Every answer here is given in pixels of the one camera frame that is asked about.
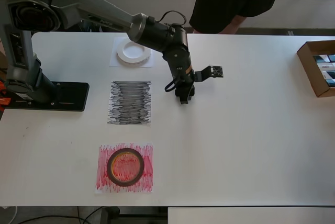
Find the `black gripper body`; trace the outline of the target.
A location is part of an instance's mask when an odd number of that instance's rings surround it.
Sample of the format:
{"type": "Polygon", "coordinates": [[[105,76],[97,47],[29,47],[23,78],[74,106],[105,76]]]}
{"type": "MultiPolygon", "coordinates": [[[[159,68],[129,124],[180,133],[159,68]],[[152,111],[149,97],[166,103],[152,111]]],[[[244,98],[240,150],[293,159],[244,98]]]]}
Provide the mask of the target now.
{"type": "Polygon", "coordinates": [[[175,82],[175,94],[186,93],[186,91],[189,91],[190,94],[195,94],[194,81],[194,73],[187,74],[186,76],[179,74],[175,82]]]}

